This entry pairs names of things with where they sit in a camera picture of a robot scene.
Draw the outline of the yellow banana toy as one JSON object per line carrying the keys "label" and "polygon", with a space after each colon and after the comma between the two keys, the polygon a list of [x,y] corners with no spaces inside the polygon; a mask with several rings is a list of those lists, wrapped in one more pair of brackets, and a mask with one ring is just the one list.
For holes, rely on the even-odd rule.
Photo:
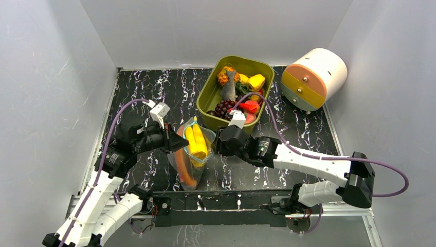
{"label": "yellow banana toy", "polygon": [[186,127],[185,138],[189,141],[187,153],[195,169],[201,169],[209,154],[203,132],[197,123]]}

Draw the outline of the clear zip top bag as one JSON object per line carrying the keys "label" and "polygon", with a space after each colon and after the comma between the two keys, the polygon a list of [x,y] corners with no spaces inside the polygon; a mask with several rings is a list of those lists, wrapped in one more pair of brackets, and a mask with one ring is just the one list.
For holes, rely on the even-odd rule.
{"label": "clear zip top bag", "polygon": [[200,126],[196,116],[178,127],[176,134],[187,140],[188,146],[169,154],[169,163],[177,171],[183,190],[196,190],[204,168],[213,156],[211,144],[216,134]]}

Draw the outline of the red chili toy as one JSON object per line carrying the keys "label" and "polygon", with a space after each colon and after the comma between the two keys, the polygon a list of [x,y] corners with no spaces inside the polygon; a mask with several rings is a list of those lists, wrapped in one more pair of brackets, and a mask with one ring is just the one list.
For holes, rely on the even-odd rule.
{"label": "red chili toy", "polygon": [[260,111],[260,105],[253,100],[248,100],[239,104],[238,108],[242,109],[244,113],[258,115]]}

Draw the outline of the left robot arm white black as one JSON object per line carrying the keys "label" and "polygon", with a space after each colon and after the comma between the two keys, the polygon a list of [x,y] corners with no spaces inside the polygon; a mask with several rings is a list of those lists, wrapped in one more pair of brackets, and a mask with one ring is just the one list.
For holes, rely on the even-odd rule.
{"label": "left robot arm white black", "polygon": [[104,246],[115,231],[137,213],[148,214],[154,206],[152,193],[135,185],[107,213],[103,213],[116,188],[129,170],[137,164],[137,156],[160,149],[173,153],[189,145],[169,123],[160,125],[119,124],[108,147],[95,163],[91,179],[64,224],[47,234],[43,246]]}

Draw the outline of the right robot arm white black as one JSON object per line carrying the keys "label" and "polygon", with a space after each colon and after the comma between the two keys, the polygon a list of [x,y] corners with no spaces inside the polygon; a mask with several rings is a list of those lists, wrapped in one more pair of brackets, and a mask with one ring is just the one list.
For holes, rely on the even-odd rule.
{"label": "right robot arm white black", "polygon": [[269,205],[271,210],[284,209],[303,213],[323,203],[345,202],[357,208],[372,206],[375,171],[365,155],[332,156],[307,150],[292,151],[279,139],[248,135],[231,125],[221,127],[212,143],[215,154],[237,156],[255,166],[294,170],[322,178],[314,184],[296,184],[288,198]]}

